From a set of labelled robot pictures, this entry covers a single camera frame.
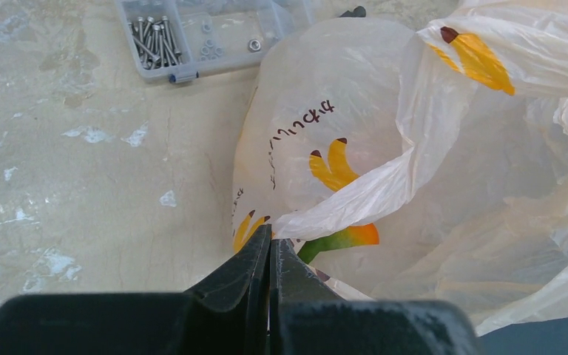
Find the orange plastic bag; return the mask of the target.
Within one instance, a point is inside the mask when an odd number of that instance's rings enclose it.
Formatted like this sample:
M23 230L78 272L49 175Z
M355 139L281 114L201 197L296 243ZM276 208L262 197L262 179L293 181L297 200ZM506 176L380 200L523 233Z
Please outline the orange plastic bag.
M438 299L479 335L568 317L568 1L460 1L419 31L315 24L272 47L234 157L232 245L270 224L358 299Z

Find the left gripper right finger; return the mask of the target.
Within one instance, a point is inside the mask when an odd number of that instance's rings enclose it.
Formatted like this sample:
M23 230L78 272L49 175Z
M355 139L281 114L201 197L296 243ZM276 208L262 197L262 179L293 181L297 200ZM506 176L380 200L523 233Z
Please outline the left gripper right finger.
M287 240L272 241L270 272L271 354L484 352L456 306L438 300L345 300Z

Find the green orange fake mango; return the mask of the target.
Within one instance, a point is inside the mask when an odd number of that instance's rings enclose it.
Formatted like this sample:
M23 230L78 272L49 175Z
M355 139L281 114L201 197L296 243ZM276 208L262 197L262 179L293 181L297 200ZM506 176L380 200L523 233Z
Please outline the green orange fake mango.
M379 232L373 223L364 226L349 226L326 237L305 242L297 252L297 256L303 262L310 263L324 251L377 244L379 244Z

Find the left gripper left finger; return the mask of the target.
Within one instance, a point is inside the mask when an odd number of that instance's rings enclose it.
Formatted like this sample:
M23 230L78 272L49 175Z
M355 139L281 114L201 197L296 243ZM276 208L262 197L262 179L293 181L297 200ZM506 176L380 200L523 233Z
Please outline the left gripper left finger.
M182 292L29 294L0 307L0 354L264 354L270 225Z

